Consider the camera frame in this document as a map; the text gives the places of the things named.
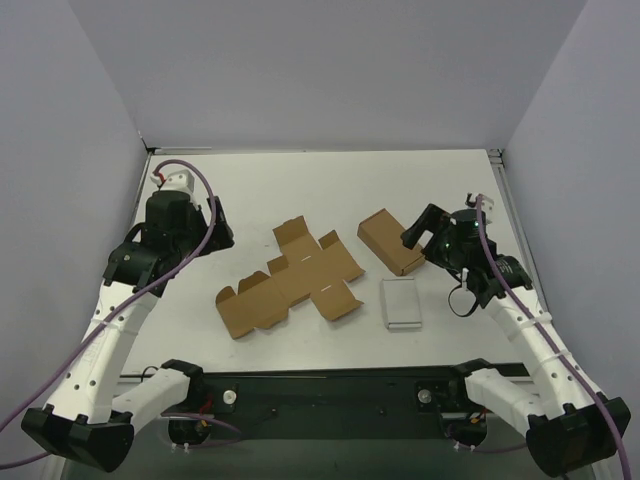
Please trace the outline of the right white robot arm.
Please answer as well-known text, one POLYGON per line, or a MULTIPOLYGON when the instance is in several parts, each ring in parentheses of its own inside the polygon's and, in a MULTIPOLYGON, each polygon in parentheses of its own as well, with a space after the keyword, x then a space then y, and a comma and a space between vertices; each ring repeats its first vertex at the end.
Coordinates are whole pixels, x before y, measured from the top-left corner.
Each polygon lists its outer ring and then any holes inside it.
POLYGON ((551 478, 612 456, 622 476, 632 470, 623 444, 631 413, 620 397, 608 397, 583 371, 542 308, 533 282, 520 264, 498 252, 487 235, 489 208, 483 196, 448 213, 428 205, 401 235, 412 249, 424 233, 421 253, 473 294, 519 355, 537 392, 530 394, 488 362, 460 365, 469 402, 499 416, 525 440, 538 468, 551 478))

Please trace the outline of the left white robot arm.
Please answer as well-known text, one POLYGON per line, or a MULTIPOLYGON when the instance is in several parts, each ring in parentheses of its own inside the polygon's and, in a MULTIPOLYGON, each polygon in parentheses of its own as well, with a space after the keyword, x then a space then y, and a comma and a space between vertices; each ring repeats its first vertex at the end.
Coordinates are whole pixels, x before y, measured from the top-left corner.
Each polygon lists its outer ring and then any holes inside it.
POLYGON ((134 340, 169 280, 192 260, 233 246, 219 198, 206 219, 185 191, 160 190, 143 222, 111 252, 99 302, 80 345, 46 381, 55 390, 44 406, 17 409, 21 428, 46 453, 104 472, 127 457, 135 435, 166 410, 193 411, 207 401, 201 367, 168 360, 147 381, 117 395, 134 340))

